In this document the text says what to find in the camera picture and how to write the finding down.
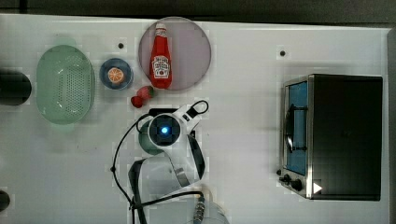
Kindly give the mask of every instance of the small red object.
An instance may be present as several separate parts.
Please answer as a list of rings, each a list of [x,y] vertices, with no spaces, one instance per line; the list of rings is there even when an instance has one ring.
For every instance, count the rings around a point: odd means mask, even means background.
[[[137,96],[140,96],[144,101],[151,99],[154,96],[154,88],[145,86],[137,91]]]
[[[143,99],[140,96],[134,96],[131,98],[131,104],[136,108],[140,108],[143,105]]]

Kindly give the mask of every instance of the oven window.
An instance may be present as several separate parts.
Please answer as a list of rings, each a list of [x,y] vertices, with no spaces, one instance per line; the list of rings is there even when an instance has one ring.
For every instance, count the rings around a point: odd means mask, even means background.
[[[305,175],[306,167],[306,110],[308,107],[307,82],[289,86],[289,108],[294,106],[292,148],[287,149],[286,168],[290,171]]]

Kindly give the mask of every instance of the green plastic basket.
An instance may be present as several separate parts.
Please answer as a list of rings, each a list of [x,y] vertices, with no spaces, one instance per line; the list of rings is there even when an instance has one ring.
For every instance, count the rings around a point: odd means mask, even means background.
[[[82,119],[94,100],[91,63],[78,49],[61,45],[47,50],[37,66],[37,108],[55,124]]]

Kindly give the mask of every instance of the white table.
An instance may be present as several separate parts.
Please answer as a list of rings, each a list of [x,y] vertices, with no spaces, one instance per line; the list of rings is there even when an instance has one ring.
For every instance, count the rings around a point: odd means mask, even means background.
[[[12,204],[2,224],[131,223],[128,204],[109,172],[116,144],[151,107],[209,100],[198,127],[206,159],[204,179],[232,224],[388,223],[388,29],[197,22],[209,37],[212,62],[205,78],[186,91],[160,91],[141,109],[129,103],[148,79],[137,47],[150,20],[0,15],[0,67],[21,71],[33,93],[21,106],[0,106],[0,187]],[[35,69],[56,36],[76,39],[95,74],[111,57],[126,60],[134,84],[106,89],[96,79],[91,112],[70,129],[51,125],[35,105]],[[118,49],[122,42],[124,49]],[[279,56],[281,50],[286,57]],[[380,75],[385,84],[384,150],[380,202],[308,201],[277,183],[280,88],[313,73]],[[120,182],[147,155],[131,134],[120,151]]]

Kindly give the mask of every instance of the ketchup bottle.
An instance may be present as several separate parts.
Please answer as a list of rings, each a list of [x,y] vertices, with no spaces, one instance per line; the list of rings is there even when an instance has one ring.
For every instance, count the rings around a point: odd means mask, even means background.
[[[167,89],[172,83],[171,55],[168,49],[166,27],[163,23],[155,26],[154,46],[152,47],[149,78],[154,87]]]

